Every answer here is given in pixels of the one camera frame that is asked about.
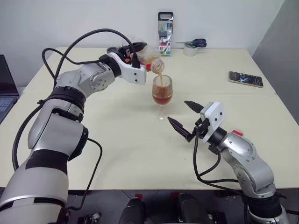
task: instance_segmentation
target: white table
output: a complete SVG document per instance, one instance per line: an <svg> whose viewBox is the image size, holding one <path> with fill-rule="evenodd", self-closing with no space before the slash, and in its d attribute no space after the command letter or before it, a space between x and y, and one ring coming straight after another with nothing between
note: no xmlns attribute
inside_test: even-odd
<svg viewBox="0 0 299 224"><path fill-rule="evenodd" d="M24 93L0 125L0 186L6 186L13 174L11 148L19 126L36 107L36 102L47 96L47 93ZM184 105L184 100L203 105L210 101L223 102L226 119L221 127L227 131L238 128L254 142L259 155L271 166L278 188L299 187L299 127L277 95L174 91L167 106L169 115L191 131L198 114ZM89 129L89 137L104 149L91 189L211 189L195 178L194 142L187 143L168 122L156 122L153 118L156 108L150 91L99 92L87 99L82 123ZM32 121L19 144L19 163L29 155L27 135L31 124ZM199 144L199 171L217 159L207 147ZM97 146L87 143L83 153L69 162L69 189L86 188L98 155ZM224 177L235 178L231 167L221 161L205 178ZM235 183L225 186L239 188Z"/></svg>
<svg viewBox="0 0 299 224"><path fill-rule="evenodd" d="M75 48L69 57L74 61L95 60L105 52L106 49ZM60 55L54 53L48 60L54 71L59 59ZM226 118L221 127L241 130L254 142L259 155L273 169L278 188L299 187L299 127L247 50L205 49L195 57L186 57L182 50L174 49L172 56L163 60L164 73L172 77L174 86L173 98L166 107L170 116L191 131L198 115L184 105L184 100L202 105L223 102ZM61 72L76 68L65 61ZM264 87L230 83L230 70L261 76ZM87 99L82 123L89 129L89 137L104 148L91 189L211 189L195 178L193 142L187 143L168 122L154 120L157 105L151 98L153 77L148 73L145 86L118 78L105 91ZM1 123L0 186L6 186L13 174L11 148L18 128L52 88L53 80L43 66ZM33 120L19 144L19 163L29 155L27 135ZM199 171L216 160L207 147L199 144ZM83 153L69 162L69 189L86 188L98 155L97 146L87 143ZM205 178L224 177L235 178L231 167L221 161L217 170ZM239 188L235 183L225 186Z"/></svg>
<svg viewBox="0 0 299 224"><path fill-rule="evenodd" d="M57 48L65 52L66 48ZM73 61L96 60L106 53L104 48L74 48L68 57ZM48 63L55 73L61 56L53 53L48 59ZM164 74L173 79L173 88L176 91L190 94L205 93L232 93L232 94L274 94L275 91L262 74L258 66L252 60L245 49L203 49L194 57L187 57L183 50L174 49L171 56L162 58L165 63ZM61 73L75 70L79 66L64 60ZM261 76L263 88L253 88L228 82L228 72L236 71L246 74ZM144 86L128 85L125 80L117 80L106 90L106 94L117 94L120 92L146 93L152 85L155 74L148 72L147 83ZM51 93L53 89L53 79L43 65L36 76L28 84L24 93Z"/></svg>

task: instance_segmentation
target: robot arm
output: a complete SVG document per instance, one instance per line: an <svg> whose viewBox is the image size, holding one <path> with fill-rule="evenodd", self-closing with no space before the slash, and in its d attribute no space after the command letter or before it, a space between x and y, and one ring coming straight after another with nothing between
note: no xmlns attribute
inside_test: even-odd
<svg viewBox="0 0 299 224"><path fill-rule="evenodd" d="M80 155L88 137L81 124L87 97L116 77L145 84L145 68L124 63L116 53L58 77L28 135L31 153L16 170L0 198L0 224L65 223L67 161Z"/></svg>
<svg viewBox="0 0 299 224"><path fill-rule="evenodd" d="M289 224L286 211L276 194L274 174L269 165L258 156L254 144L220 128L224 120L222 103L209 103L205 107L192 101L185 103L200 113L200 119L196 121L194 131L189 133L175 119L168 118L174 129L188 142L199 132L202 141L210 144L209 150L222 155L237 177L248 203L249 214L255 222Z"/></svg>

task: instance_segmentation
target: laptop keyboard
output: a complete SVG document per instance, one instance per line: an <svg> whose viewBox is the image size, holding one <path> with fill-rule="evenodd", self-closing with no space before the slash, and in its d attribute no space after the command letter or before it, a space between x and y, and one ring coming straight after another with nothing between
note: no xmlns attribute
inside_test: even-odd
<svg viewBox="0 0 299 224"><path fill-rule="evenodd" d="M13 101L14 98L0 98L0 112L6 111L10 103Z"/></svg>

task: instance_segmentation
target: white wall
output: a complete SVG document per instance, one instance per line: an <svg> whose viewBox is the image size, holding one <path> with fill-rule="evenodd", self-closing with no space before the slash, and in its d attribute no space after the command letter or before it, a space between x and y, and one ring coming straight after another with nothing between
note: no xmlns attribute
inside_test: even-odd
<svg viewBox="0 0 299 224"><path fill-rule="evenodd" d="M68 46L85 32L113 28L157 46L157 13L174 12L173 41L204 37L209 48L256 50L284 0L0 0L0 54L17 86L42 65L46 47ZM98 34L79 46L120 45Z"/></svg>

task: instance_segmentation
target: black cable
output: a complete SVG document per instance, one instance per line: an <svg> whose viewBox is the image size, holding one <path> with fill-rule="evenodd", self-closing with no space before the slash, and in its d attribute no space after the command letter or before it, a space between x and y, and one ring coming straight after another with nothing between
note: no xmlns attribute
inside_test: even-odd
<svg viewBox="0 0 299 224"><path fill-rule="evenodd" d="M55 79L55 75L53 73L53 71L51 70L50 66L48 65L47 63L47 60L46 60L46 57L45 57L45 54L47 51L54 51L58 54L60 54L61 56L63 56L64 54L62 52L60 52L59 50L56 50L54 48L45 48L43 51L42 51L42 59L43 59L43 63L45 64L47 70L49 71L49 73L51 74L52 78ZM75 65L82 65L82 64L92 64L92 63L99 63L100 60L95 60L95 61L86 61L86 62L74 62L73 60L69 59L68 57L65 57L70 63L72 64L75 64Z"/></svg>
<svg viewBox="0 0 299 224"><path fill-rule="evenodd" d="M286 211L286 213L299 216L299 211L293 211L293 210L289 210L289 209L286 209L285 211Z"/></svg>
<svg viewBox="0 0 299 224"><path fill-rule="evenodd" d="M247 203L244 202L244 223L247 224L248 223L248 219L247 219Z"/></svg>
<svg viewBox="0 0 299 224"><path fill-rule="evenodd" d="M221 160L221 154L218 154L218 159L217 159L217 162L209 169L207 169L206 171L200 173L198 175L198 177L201 177L209 172L211 172L212 170L214 170L220 163L220 160ZM220 182L235 182L235 183L238 183L237 180L234 180L234 179L220 179L220 180L212 180L212 181L207 181L207 180L203 180L202 178L200 178L202 182L207 182L207 183L220 183Z"/></svg>
<svg viewBox="0 0 299 224"><path fill-rule="evenodd" d="M43 104L40 104L36 109L34 109L29 115L28 117L24 120L24 122L22 123L21 127L18 130L17 135L15 136L14 139L14 144L13 144L13 151L12 151L12 160L13 160L13 167L14 170L16 171L17 168L19 168L19 163L18 163L18 158L17 158L17 151L18 151L18 145L19 145L19 141L21 138L21 135L26 127L26 125L28 124L28 122L31 120L31 118L43 107Z"/></svg>
<svg viewBox="0 0 299 224"><path fill-rule="evenodd" d="M88 138L87 140L93 142L94 144L96 144L96 145L98 145L100 147L100 156L99 156L98 161L97 161L97 163L96 163L96 165L94 167L92 177L90 178L90 181L89 181L89 183L87 185L87 188L86 188L86 190L85 190L85 192L83 194L83 198L82 198L80 206L79 207L74 207L74 206L68 206L68 207L66 207L67 209L71 209L71 210L75 210L75 211L80 210L82 208L83 204L84 204L84 200L86 198L87 192L89 190L90 185L92 184L94 174L95 174L95 172L96 172L96 170L98 168L98 164L99 164L99 162L100 162L100 160L102 158L102 154L103 154L103 148L102 148L102 146L97 141L95 141L93 139L90 139L90 138Z"/></svg>
<svg viewBox="0 0 299 224"><path fill-rule="evenodd" d="M113 29L107 29L107 28L104 28L104 29L96 29L94 31L91 31L87 34L84 34L82 35L81 37L79 37L77 40L75 40L69 47L68 49L64 52L63 56L61 57L60 59L60 62L58 64L58 67L57 67L57 70L56 70L56 73L55 73L55 78L54 78L54 87L56 85L56 80L57 80L57 77L59 75L59 72L60 72L60 69L62 67L62 63L64 62L64 59L66 58L67 54L70 52L70 50L78 43L80 42L81 40L83 40L84 38L90 36L90 35L93 35L93 34L96 34L96 33L100 33L100 32L111 32L111 33L114 33L114 34L117 34L119 36L121 36L123 39L125 39L128 44L130 45L132 51L133 51L133 58L132 58L132 64L133 64L133 60L138 60L137 59L137 54L136 54L136 50L135 50L135 47L133 46L133 44L131 43L131 41L122 33L116 31L116 30L113 30Z"/></svg>
<svg viewBox="0 0 299 224"><path fill-rule="evenodd" d="M195 174L196 174L196 177L197 179L206 184L206 185L209 185L211 187L215 187L215 188L219 188L219 189L222 189L222 190L228 190L228 191L231 191L241 197L243 197L243 194L240 193L239 191L237 190L234 190L234 189L231 189L231 188L226 188L226 187L223 187L223 186L219 186L219 185L216 185L216 184L212 184L212 182L214 181L206 181L206 180L203 180L201 177L200 177L200 174L198 173L198 170L197 170L197 162L196 162L196 154L197 154L197 147L198 147L198 139L199 139L199 132L196 132L196 135L195 135L195 144L194 144L194 152L193 152L193 166L194 166L194 171L195 171ZM215 169L215 167L219 164L219 162L217 161L209 170L213 170ZM229 182L235 182L235 180L232 180L232 179L227 179Z"/></svg>

